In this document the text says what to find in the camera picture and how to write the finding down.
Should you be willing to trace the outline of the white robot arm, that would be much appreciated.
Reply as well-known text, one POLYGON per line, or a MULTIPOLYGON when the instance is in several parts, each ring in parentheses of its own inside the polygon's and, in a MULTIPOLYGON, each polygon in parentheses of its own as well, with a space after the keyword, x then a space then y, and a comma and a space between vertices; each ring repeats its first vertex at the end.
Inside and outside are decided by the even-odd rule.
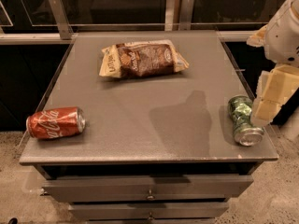
POLYGON ((251 122, 263 127, 299 88, 299 0, 286 0, 247 44, 263 47, 265 58, 275 64, 270 72, 260 74, 252 106, 251 122))

